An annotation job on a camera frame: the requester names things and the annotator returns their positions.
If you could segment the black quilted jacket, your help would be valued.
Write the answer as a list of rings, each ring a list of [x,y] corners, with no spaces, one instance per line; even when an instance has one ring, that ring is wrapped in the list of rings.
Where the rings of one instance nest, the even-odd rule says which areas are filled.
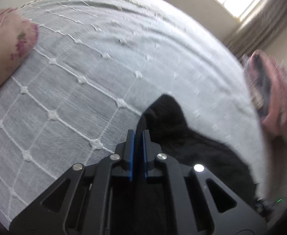
[[[135,146],[139,146],[144,130],[148,130],[150,140],[159,144],[163,153],[183,165],[204,165],[249,206],[255,207],[257,185],[248,165],[228,146],[192,130],[172,96],[161,95],[142,113]]]

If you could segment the grey patterned curtain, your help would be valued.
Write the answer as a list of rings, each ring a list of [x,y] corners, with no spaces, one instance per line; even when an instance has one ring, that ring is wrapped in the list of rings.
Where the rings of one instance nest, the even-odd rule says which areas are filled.
[[[244,55],[265,48],[286,24],[287,0],[261,0],[223,43],[241,60]]]

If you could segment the floral pink pillow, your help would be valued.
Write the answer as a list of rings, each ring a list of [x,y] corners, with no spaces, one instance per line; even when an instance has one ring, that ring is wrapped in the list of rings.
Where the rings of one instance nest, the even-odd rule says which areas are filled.
[[[0,10],[0,86],[13,74],[38,42],[39,28],[17,9]]]

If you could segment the white grid-pattern bedspread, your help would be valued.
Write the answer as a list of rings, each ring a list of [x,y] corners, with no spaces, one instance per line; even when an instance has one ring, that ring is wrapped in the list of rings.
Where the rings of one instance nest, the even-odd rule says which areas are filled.
[[[0,222],[8,227],[72,164],[99,162],[161,94],[190,127],[250,165],[265,197],[258,116],[238,60],[163,0],[38,0],[38,42],[0,87]]]

